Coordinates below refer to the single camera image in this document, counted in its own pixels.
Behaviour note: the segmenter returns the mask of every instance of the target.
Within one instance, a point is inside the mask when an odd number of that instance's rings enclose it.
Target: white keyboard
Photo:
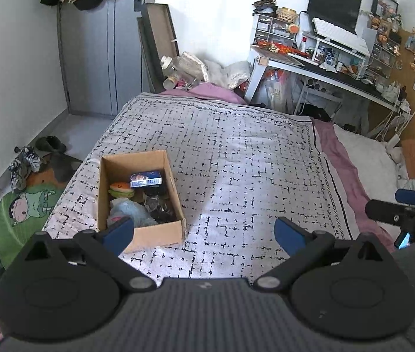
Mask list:
[[[315,30],[318,35],[329,38],[350,47],[351,49],[355,49],[359,53],[370,56],[369,49],[363,38],[357,37],[355,34],[348,32],[339,26],[330,24],[329,22],[320,20],[316,17],[314,17],[312,21],[315,24]]]

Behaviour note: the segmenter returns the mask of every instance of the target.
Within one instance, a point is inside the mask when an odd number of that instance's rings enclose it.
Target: pink bed sheet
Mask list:
[[[246,104],[245,100],[239,97],[235,92],[206,82],[200,83],[198,86],[192,88],[189,91],[173,89],[164,91],[161,94],[176,97],[193,97],[200,99],[223,100],[224,102],[234,104]]]
[[[369,220],[365,214],[365,205],[370,198],[361,184],[357,168],[351,163],[346,149],[338,140],[333,125],[319,120],[314,120],[314,125],[320,137],[322,151],[336,169],[343,183],[347,202],[354,210],[359,231],[361,233],[368,231],[376,234],[387,250],[394,251],[395,247],[390,234],[382,229],[377,222]]]

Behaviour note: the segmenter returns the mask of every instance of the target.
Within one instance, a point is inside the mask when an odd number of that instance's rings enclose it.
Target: black monitor screen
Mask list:
[[[308,14],[348,31],[356,29],[361,0],[309,0]]]

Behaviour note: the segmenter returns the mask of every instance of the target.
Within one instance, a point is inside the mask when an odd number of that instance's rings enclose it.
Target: cardboard box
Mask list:
[[[167,186],[177,221],[135,228],[132,242],[125,249],[125,252],[183,242],[187,231],[186,218],[183,215],[180,199],[176,191],[167,151],[155,150],[140,153],[104,155],[101,158],[97,201],[97,224],[99,231],[107,228],[107,217],[110,213],[110,200],[112,199],[108,193],[110,184],[122,181],[128,182],[134,173],[154,170],[158,170],[163,174],[163,181]]]

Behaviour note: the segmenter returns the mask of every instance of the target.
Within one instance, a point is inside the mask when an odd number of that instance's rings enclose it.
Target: shoe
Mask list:
[[[19,158],[22,158],[24,162],[28,163],[33,172],[39,172],[42,166],[45,165],[44,160],[36,154],[33,147],[23,147]]]
[[[56,136],[39,138],[35,143],[35,147],[44,152],[65,153],[67,150],[67,147]]]
[[[16,157],[9,165],[11,172],[11,188],[15,194],[19,194],[27,187],[27,176],[30,170],[27,165],[24,165],[19,157]]]

